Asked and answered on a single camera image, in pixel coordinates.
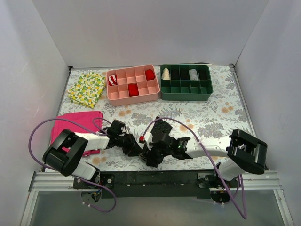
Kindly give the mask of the black striped underwear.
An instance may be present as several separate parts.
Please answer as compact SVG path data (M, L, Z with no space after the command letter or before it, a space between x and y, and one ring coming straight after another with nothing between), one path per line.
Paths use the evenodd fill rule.
M163 121L163 120L156 121L154 123L151 131L146 133L146 137L150 138L150 137L154 136L157 132L163 132L163 133L166 133L166 134L169 135L169 133L171 132L172 128L173 127L169 123L167 123L166 121ZM145 152L146 152L146 148L144 148L142 146L142 151L138 154L138 156L143 161L147 161Z

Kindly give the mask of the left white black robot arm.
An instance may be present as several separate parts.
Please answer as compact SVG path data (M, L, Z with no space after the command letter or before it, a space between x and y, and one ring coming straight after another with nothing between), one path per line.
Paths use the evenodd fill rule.
M101 183L98 168L82 160L85 151L119 147L128 156L138 156L143 150L133 134L126 132L125 123L114 120L103 136L95 133L78 133L64 129L43 155L43 161L64 176L84 179L89 188Z

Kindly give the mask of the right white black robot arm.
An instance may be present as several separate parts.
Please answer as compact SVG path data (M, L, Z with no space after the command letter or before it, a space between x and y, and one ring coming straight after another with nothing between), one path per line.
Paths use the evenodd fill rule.
M166 156L185 160L204 157L208 152L212 157L225 157L225 162L216 164L218 170L198 178L203 187L219 189L245 172L262 175L268 147L265 142L239 129L229 137L217 139L215 145L205 147L190 137L174 138L161 131L147 132L139 138L138 145L142 149L139 156L152 167L157 167Z

